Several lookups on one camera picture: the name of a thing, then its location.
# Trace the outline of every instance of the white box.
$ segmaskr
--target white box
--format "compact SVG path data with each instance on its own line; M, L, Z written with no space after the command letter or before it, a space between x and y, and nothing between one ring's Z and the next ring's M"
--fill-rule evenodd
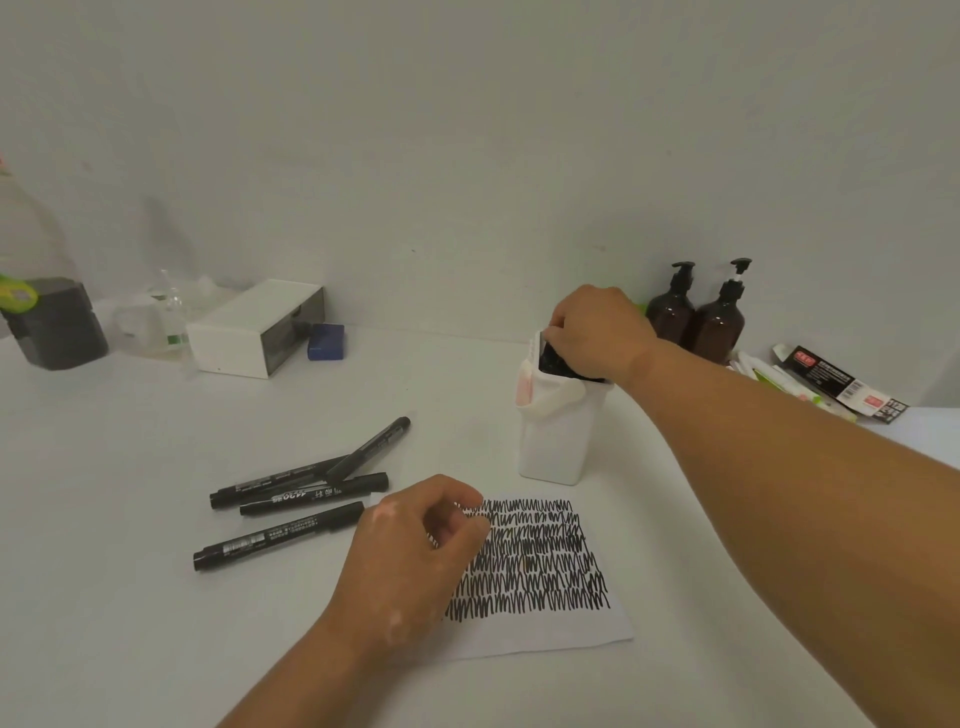
M542 351L538 332L516 384L522 421L517 470L523 477L576 485L587 460L593 420L613 385L546 374L540 370Z
M323 322L321 286L268 279L187 324L186 334L205 372L266 379Z

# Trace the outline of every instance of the hand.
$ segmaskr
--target hand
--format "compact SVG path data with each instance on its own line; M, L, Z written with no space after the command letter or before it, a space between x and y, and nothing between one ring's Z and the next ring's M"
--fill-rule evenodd
M619 288L582 285L553 312L543 338L575 372L621 386L657 343L657 335Z
M456 504L482 502L466 483L434 475L368 509L320 622L363 662L424 637L490 532L487 519L468 518Z

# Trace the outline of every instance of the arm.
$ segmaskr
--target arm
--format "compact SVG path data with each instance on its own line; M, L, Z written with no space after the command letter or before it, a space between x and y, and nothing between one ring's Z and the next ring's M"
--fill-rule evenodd
M960 716L960 472L656 339L585 286L545 336L673 450L757 593L878 726Z
M390 653L440 621L490 531L487 519L467 518L456 503L481 502L467 484L434 475L368 509L324 614L220 728L338 725Z

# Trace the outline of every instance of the pump dispenser head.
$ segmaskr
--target pump dispenser head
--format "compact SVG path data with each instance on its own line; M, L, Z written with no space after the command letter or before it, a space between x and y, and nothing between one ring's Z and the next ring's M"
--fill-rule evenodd
M752 262L753 261L748 257L739 257L730 261L730 265L736 268L736 275L724 283L723 287L720 288L720 301L724 303L731 303L740 300L740 297L743 296L744 289L743 274L746 272L747 268L750 267Z
M679 293L683 294L690 290L690 286L693 285L693 266L695 263L691 263L689 260L683 260L679 263L674 263L674 268L680 268L677 271L673 279L670 280L670 293Z

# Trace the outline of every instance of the green label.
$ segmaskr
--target green label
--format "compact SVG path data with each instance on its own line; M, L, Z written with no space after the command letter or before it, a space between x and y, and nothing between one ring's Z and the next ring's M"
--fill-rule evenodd
M26 280L0 276L0 308L10 313L26 313L36 305L39 296Z

